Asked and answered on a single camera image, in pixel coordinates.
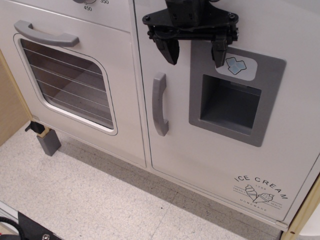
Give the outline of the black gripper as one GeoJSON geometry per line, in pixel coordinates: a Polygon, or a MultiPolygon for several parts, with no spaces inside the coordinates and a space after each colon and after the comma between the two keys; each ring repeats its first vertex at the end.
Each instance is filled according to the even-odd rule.
{"type": "Polygon", "coordinates": [[[148,13],[142,22],[148,36],[168,63],[176,65],[178,40],[212,41],[215,67],[224,65],[228,45],[238,40],[239,16],[213,6],[208,0],[167,0],[166,9],[148,13]]]}

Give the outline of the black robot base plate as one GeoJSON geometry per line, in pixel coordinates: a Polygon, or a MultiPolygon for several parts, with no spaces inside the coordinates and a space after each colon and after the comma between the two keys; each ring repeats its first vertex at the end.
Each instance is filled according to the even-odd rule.
{"type": "Polygon", "coordinates": [[[28,216],[18,212],[18,224],[22,228],[27,240],[41,240],[44,235],[49,235],[50,240],[63,240],[57,234],[40,225],[28,216]]]}

